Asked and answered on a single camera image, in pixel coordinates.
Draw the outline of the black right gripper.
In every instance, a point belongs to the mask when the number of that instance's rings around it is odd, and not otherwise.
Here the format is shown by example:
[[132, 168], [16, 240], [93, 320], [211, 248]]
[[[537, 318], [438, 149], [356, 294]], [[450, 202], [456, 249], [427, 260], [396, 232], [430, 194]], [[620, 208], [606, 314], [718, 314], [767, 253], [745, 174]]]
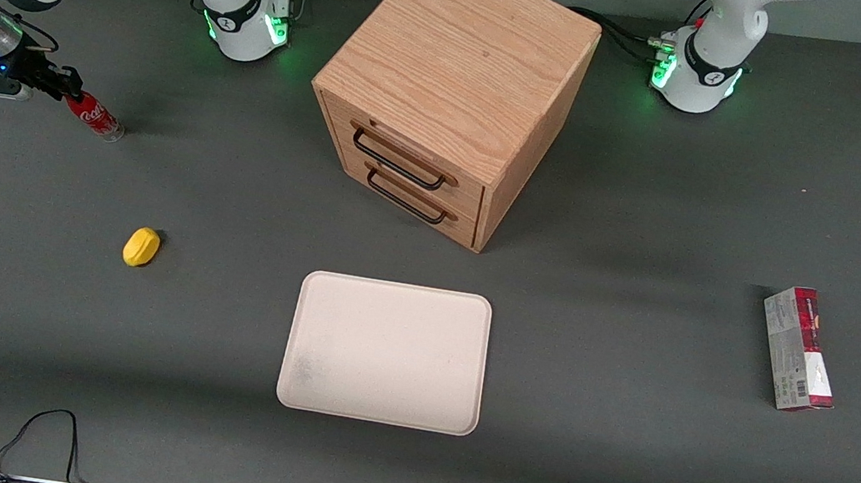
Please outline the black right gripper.
[[83, 103], [83, 78], [71, 65], [61, 68], [43, 51], [16, 48], [0, 58], [0, 74], [61, 101]]

